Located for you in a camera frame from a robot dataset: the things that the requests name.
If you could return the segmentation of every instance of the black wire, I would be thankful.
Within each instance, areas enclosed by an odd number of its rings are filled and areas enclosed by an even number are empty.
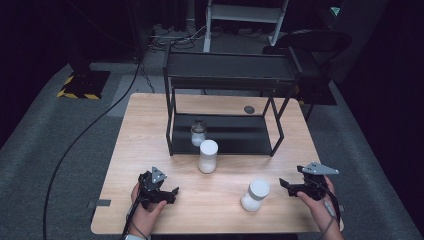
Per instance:
[[[339,202],[337,201],[336,196],[329,189],[323,187],[321,184],[315,182],[314,180],[307,179],[307,178],[305,178],[304,180],[305,181],[307,180],[307,181],[317,185],[319,188],[322,188],[323,190],[325,190],[325,192],[328,194],[328,196],[331,199],[331,203],[333,204],[334,210],[336,211],[337,223],[340,226],[340,208],[339,208]]]
[[[218,32],[218,35],[214,36],[212,35],[212,32]],[[224,34],[224,30],[222,29],[222,27],[217,26],[211,29],[211,38],[219,38],[222,34]]]
[[[157,30],[159,30],[159,29],[155,29],[154,30],[154,36],[158,36],[158,38],[160,39],[160,38],[168,35],[169,33],[173,32],[174,31],[174,28],[173,27],[170,27],[168,29],[162,29],[162,30],[165,30],[166,31],[165,33],[157,33],[156,32]]]
[[[331,221],[330,221],[330,223],[328,224],[328,226],[327,226],[327,228],[324,230],[324,232],[322,232],[322,234],[321,234],[321,236],[320,236],[320,238],[319,238],[319,239],[324,239],[324,236],[325,236],[325,234],[328,232],[328,229],[330,229],[331,224],[333,224],[334,219],[335,219],[335,218],[334,218],[333,216],[331,216]]]
[[[140,196],[140,190],[141,190],[141,183],[138,186],[138,191],[137,191],[137,198],[135,199],[134,203],[131,205],[131,210],[129,211],[128,215],[127,215],[127,219],[124,225],[124,229],[122,230],[122,234],[121,234],[121,238],[120,240],[124,240],[125,236],[128,234],[128,229],[130,227],[130,223],[132,221],[132,218],[134,216],[135,210],[137,209],[138,205],[145,200],[144,198],[142,199]]]
[[[144,64],[141,67],[141,74],[143,75],[143,77],[146,79],[147,81],[147,85],[149,85],[150,89],[152,90],[152,93],[155,93],[155,88],[152,85],[152,82],[150,81],[149,76],[147,75],[146,71],[144,71]]]
[[[56,168],[54,169],[53,175],[50,178],[50,183],[49,183],[49,187],[47,188],[47,194],[46,194],[46,199],[44,202],[44,211],[43,211],[43,239],[47,240],[47,209],[48,209],[48,205],[49,205],[49,197],[50,197],[50,192],[53,186],[53,182],[54,179],[56,177],[57,171],[59,170],[60,165],[62,164],[63,160],[65,159],[66,155],[68,154],[68,152],[71,150],[71,148],[74,146],[74,144],[95,124],[97,123],[97,121],[99,121],[104,115],[106,115],[110,110],[112,110],[112,108],[114,108],[119,102],[122,101],[122,99],[125,98],[125,96],[128,94],[128,92],[130,91],[132,85],[135,82],[135,79],[137,77],[137,73],[138,70],[140,68],[141,65],[141,61],[138,63],[137,65],[137,70],[134,74],[134,78],[131,82],[131,85],[129,86],[128,90],[125,92],[125,94],[116,102],[114,103],[111,107],[109,107],[104,113],[102,113],[96,120],[94,120],[73,142],[72,144],[68,147],[68,149],[66,149],[65,153],[62,155],[62,157],[60,158],[59,162],[56,165]]]
[[[196,31],[194,34],[191,34],[190,31],[187,29],[187,33],[188,36],[185,37],[176,37],[174,40],[171,40],[172,42],[172,47],[174,49],[178,49],[178,50],[185,50],[185,49],[191,49],[194,48],[195,45],[195,41],[200,39],[201,35],[205,34],[205,30],[203,28],[205,28],[206,25],[204,27],[202,27],[201,30]],[[174,31],[173,29],[167,29],[167,32],[160,35],[154,35],[155,39],[152,40],[151,44],[149,45],[149,50],[152,50],[153,52],[155,51],[165,51],[166,49],[166,45],[168,44],[169,40],[161,40],[162,37],[164,37],[165,35],[171,33],[172,31]]]

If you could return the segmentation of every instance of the power cable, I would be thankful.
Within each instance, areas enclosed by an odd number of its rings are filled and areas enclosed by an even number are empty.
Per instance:
[[[57,171],[59,170],[60,165],[62,164],[63,160],[65,159],[66,155],[69,153],[69,151],[71,150],[71,148],[75,145],[75,143],[95,124],[97,123],[103,116],[105,116],[110,110],[112,110],[119,102],[122,101],[122,99],[125,98],[125,96],[128,94],[128,92],[130,91],[130,89],[132,88],[132,86],[134,85],[135,79],[137,77],[137,73],[140,69],[140,65],[141,65],[141,61],[138,63],[137,65],[137,70],[134,74],[134,78],[130,84],[130,86],[128,87],[127,91],[125,92],[125,94],[118,100],[116,101],[112,106],[110,106],[105,112],[103,112],[99,117],[96,118],[96,120],[94,120],[84,131],[82,131],[82,133],[71,143],[71,145],[66,149],[65,153],[62,155],[62,157],[60,158],[59,162],[57,163],[53,175],[50,178],[50,183],[49,186],[47,188],[47,194],[46,194],[46,199],[44,202],[44,211],[43,211],[43,239],[47,240],[47,209],[48,209],[48,205],[49,205],[49,197],[50,197],[50,192],[52,190],[52,186],[53,186],[53,182],[54,179],[56,178],[57,175]]]
[[[167,32],[165,34],[162,35],[154,35],[151,36],[152,38],[156,38],[155,40],[152,41],[151,45],[149,46],[151,50],[153,51],[164,51],[165,50],[165,46],[166,44],[169,42],[169,40],[162,40],[163,38],[170,38],[172,40],[172,47],[175,49],[190,49],[195,47],[194,41],[199,40],[204,38],[204,28],[206,27],[206,25],[204,25],[203,27],[201,27],[198,31],[196,31],[194,34],[191,34],[188,29],[188,36],[186,37],[165,37],[165,35],[169,34],[170,32],[172,32],[173,30],[167,30]]]
[[[149,76],[147,75],[146,71],[144,70],[144,64],[141,67],[141,74],[147,81],[147,85],[149,85],[150,89],[152,90],[152,93],[155,93],[155,88],[152,85],[152,82],[150,81]]]

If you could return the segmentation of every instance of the black metal frame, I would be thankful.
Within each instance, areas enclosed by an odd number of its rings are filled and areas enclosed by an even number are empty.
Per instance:
[[[208,66],[204,66],[206,63],[212,63],[213,66],[207,68]],[[244,72],[238,71],[241,68],[248,69],[247,74],[251,75],[246,76]],[[190,127],[195,118],[203,118],[208,124],[207,137],[218,143],[220,154],[269,154],[272,157],[284,139],[280,118],[299,82],[302,69],[291,48],[289,54],[284,56],[189,53],[172,52],[171,45],[168,44],[163,74],[168,110],[166,140],[171,156],[174,153],[199,153],[198,147],[191,144]],[[278,110],[273,91],[283,82],[292,82],[292,85]],[[261,115],[190,114],[178,113],[176,89],[255,90],[270,91],[271,94]],[[274,147],[271,146],[265,123],[265,114],[270,105],[280,134]]]

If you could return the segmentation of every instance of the white lid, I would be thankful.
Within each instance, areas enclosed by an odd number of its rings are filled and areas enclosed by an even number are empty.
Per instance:
[[[255,200],[264,199],[269,193],[269,184],[267,181],[257,178],[249,185],[250,196]]]
[[[218,152],[218,144],[214,140],[205,140],[200,144],[200,151],[205,155],[214,155]]]

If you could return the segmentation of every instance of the chair backrest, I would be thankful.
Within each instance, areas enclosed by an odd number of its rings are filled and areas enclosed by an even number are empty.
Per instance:
[[[327,68],[325,65],[351,43],[352,38],[345,32],[305,29],[283,35],[275,46],[265,47],[263,53],[278,54],[281,49],[291,46],[297,50],[313,53],[319,67]]]

